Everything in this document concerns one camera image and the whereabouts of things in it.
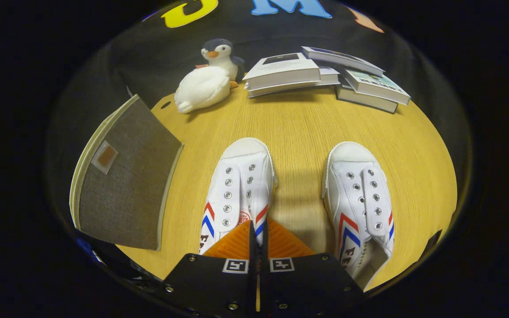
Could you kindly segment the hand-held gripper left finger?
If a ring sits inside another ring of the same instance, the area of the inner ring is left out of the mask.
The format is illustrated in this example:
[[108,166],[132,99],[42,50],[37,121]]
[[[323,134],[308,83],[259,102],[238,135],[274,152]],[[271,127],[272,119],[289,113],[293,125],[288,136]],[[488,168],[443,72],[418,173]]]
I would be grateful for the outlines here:
[[240,243],[243,257],[188,253],[161,286],[162,302],[186,318],[252,318],[257,314],[257,242],[251,221],[215,246]]

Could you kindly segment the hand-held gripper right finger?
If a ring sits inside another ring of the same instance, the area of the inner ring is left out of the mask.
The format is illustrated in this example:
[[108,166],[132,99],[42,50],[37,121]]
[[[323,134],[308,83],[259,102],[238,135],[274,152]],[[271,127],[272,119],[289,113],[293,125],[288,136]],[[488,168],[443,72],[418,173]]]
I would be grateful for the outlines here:
[[339,261],[268,218],[261,248],[263,318],[342,318],[365,294]]

